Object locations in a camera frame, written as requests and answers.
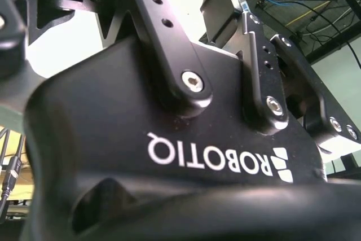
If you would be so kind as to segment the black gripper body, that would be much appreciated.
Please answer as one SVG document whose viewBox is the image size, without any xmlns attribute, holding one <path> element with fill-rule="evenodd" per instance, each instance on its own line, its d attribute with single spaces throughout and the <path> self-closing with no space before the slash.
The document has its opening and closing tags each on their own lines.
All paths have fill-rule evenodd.
<svg viewBox="0 0 361 241">
<path fill-rule="evenodd" d="M 265 135 L 244 112 L 241 50 L 193 44 L 213 97 L 195 117 L 161 103 L 134 36 L 49 78 L 24 115 L 34 194 L 23 240 L 359 240 L 360 182 L 327 180 L 291 117 Z"/>
</svg>

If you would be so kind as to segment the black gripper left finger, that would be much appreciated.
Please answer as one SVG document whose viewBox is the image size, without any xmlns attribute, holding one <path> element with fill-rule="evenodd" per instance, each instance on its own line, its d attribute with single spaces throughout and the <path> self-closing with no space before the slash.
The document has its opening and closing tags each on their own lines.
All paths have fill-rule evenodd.
<svg viewBox="0 0 361 241">
<path fill-rule="evenodd" d="M 213 92 L 192 42 L 168 0 L 1 0 L 1 88 L 31 72 L 26 49 L 45 31 L 69 21 L 76 10 L 96 14 L 103 42 L 111 44 L 131 25 L 149 53 L 163 105 L 195 117 Z"/>
</svg>

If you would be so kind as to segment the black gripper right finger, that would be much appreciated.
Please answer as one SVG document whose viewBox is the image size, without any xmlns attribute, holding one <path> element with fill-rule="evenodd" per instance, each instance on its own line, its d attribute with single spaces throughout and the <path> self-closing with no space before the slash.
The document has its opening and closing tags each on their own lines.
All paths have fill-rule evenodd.
<svg viewBox="0 0 361 241">
<path fill-rule="evenodd" d="M 294 44 L 279 34 L 268 40 L 250 12 L 239 25 L 244 112 L 255 130 L 273 135 L 301 117 L 317 144 L 360 143 L 360 131 Z"/>
</svg>

